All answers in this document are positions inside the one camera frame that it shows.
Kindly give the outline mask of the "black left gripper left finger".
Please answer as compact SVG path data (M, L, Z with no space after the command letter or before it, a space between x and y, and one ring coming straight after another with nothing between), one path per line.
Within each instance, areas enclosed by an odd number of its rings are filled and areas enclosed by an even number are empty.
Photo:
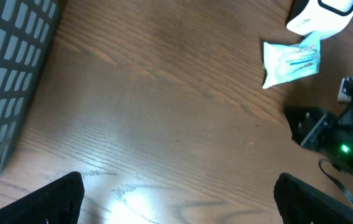
M69 174L0 209L0 224L77 224L85 189Z

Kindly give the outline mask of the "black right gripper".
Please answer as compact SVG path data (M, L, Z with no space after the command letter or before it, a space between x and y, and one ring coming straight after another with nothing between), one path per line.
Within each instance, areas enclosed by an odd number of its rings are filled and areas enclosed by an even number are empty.
M337 170L353 176L352 125L336 121L318 107L287 106L283 112L294 142L326 156Z

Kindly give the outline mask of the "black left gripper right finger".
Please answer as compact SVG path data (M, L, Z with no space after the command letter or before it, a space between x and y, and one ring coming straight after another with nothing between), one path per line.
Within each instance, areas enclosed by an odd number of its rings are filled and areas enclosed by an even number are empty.
M273 196L284 224L353 224L353 209L288 174L280 174Z

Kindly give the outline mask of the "teal snack wrapper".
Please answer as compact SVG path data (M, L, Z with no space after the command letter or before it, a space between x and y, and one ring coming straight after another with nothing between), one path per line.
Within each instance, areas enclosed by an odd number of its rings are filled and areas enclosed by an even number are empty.
M266 78L262 86L291 82L317 74L321 61L320 33L314 31L299 44L281 45L264 42Z

